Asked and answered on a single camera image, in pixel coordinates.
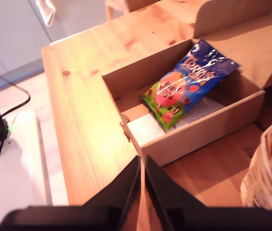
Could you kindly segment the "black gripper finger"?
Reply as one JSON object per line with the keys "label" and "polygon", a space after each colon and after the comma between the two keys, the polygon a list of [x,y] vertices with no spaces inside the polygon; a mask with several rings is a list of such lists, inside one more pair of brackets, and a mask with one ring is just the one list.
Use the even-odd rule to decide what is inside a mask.
{"label": "black gripper finger", "polygon": [[86,202],[84,206],[124,210],[133,204],[140,187],[141,160],[137,155],[109,185]]}
{"label": "black gripper finger", "polygon": [[178,185],[151,156],[146,158],[146,186],[152,201],[165,211],[201,211],[207,208]]}

